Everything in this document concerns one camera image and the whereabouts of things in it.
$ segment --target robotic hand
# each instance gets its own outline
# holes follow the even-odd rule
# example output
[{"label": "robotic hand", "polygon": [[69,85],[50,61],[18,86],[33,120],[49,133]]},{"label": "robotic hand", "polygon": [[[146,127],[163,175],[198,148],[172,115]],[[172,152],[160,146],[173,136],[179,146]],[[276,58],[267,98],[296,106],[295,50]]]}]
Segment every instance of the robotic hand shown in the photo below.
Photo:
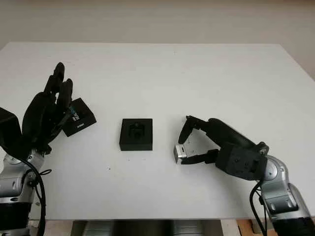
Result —
[{"label": "robotic hand", "polygon": [[[201,129],[219,147],[206,154],[187,157],[183,143],[193,129]],[[203,121],[187,116],[187,121],[174,148],[176,163],[215,163],[216,167],[229,175],[258,183],[250,193],[250,204],[263,235],[267,235],[254,209],[252,198],[260,187],[260,202],[279,236],[315,236],[315,226],[298,189],[289,182],[285,164],[268,155],[269,148],[264,142],[252,141],[223,123],[211,118]]]},{"label": "robotic hand", "polygon": [[0,146],[7,153],[4,169],[0,173],[1,236],[29,235],[27,224],[34,189],[41,204],[37,235],[44,234],[46,198],[41,175],[47,174],[47,171],[38,171],[44,162],[44,155],[52,150],[48,144],[61,132],[71,115],[72,81],[67,79],[63,82],[63,78],[64,65],[60,62],[49,77],[44,91],[38,93],[27,108],[22,131],[17,117],[0,108]]}]

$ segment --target black cube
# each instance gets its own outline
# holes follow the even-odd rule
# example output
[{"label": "black cube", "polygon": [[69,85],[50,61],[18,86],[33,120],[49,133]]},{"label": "black cube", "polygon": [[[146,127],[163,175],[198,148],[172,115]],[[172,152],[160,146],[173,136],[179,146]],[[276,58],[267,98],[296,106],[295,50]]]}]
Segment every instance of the black cube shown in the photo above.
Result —
[{"label": "black cube", "polygon": [[63,131],[68,137],[96,123],[93,112],[81,98],[71,102],[70,110],[71,117],[63,126]]},{"label": "black cube", "polygon": [[152,150],[152,119],[123,119],[119,146],[121,151]]}]

